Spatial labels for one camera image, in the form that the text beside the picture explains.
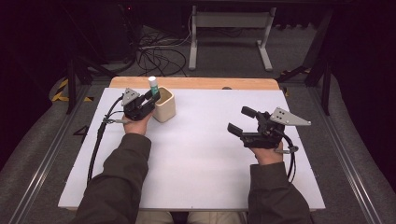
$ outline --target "metal bracket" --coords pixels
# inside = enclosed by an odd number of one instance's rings
[[[121,105],[122,106],[128,105],[129,103],[131,103],[134,99],[136,99],[139,96],[140,96],[139,92],[134,91],[134,90],[132,90],[130,88],[127,88],[125,90],[124,95],[123,95]]]
[[[280,107],[277,107],[274,113],[271,115],[271,121],[280,123],[288,126],[309,126],[311,121],[301,119],[289,111],[286,111]]]
[[[283,154],[290,154],[290,153],[296,152],[296,151],[298,151],[298,147],[297,146],[289,147],[289,150],[282,150],[282,149],[279,149],[279,148],[274,149],[274,152],[283,153]]]

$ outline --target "pant leg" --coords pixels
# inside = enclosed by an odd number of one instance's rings
[[[190,212],[188,224],[248,224],[245,212]]]
[[[174,224],[169,212],[139,211],[135,224]]]

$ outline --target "metal rail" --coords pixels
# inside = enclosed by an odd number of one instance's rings
[[[32,207],[33,202],[35,201],[35,197],[43,186],[44,181],[46,180],[46,177],[50,171],[50,168],[55,161],[56,156],[58,155],[58,152],[64,140],[64,135],[69,128],[74,116],[76,115],[78,108],[84,101],[84,97],[89,88],[90,86],[87,85],[81,86],[81,90],[78,93],[78,103],[76,107],[71,111],[69,115],[66,115],[66,117],[64,118],[64,121],[59,131],[56,133],[55,138],[49,146],[47,154],[45,155],[38,169],[35,171],[29,187],[25,191],[17,209],[12,215],[11,220],[8,222],[9,224],[23,223],[23,221],[25,220],[30,208]]]
[[[361,181],[361,175],[355,169],[352,161],[350,160],[347,154],[347,150],[344,147],[344,144],[342,143],[341,138],[339,137],[338,132],[334,127],[334,124],[332,123],[332,119],[329,116],[326,116],[326,114],[324,113],[321,107],[320,97],[318,92],[315,90],[315,88],[308,88],[308,92],[310,97],[314,101],[319,111],[319,114],[321,115],[321,118],[326,124],[327,130],[330,134],[330,137],[332,138],[332,146],[334,148],[334,152],[337,155],[338,160],[340,161],[341,166],[344,169],[344,172],[346,173],[346,178],[348,179],[349,184],[352,187],[352,190],[355,193],[356,198],[358,199],[358,202],[361,206],[361,210],[364,216],[366,217],[367,222],[373,224],[377,224],[377,223],[381,224],[382,221],[379,218],[379,215],[375,210],[375,207],[367,193],[367,190],[365,189]]]

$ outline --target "person's left hand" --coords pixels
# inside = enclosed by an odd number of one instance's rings
[[[151,113],[149,113],[143,119],[138,120],[138,121],[128,119],[124,115],[122,117],[122,119],[129,121],[128,123],[123,124],[125,133],[138,133],[138,134],[145,135],[146,130],[148,128],[149,119],[152,117],[153,113],[154,113],[154,111],[151,111]]]

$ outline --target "sleeve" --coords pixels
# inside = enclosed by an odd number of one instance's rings
[[[127,133],[85,189],[72,224],[134,223],[143,181],[149,171],[150,140]]]
[[[285,163],[250,166],[249,224],[309,223],[309,206],[286,176]]]

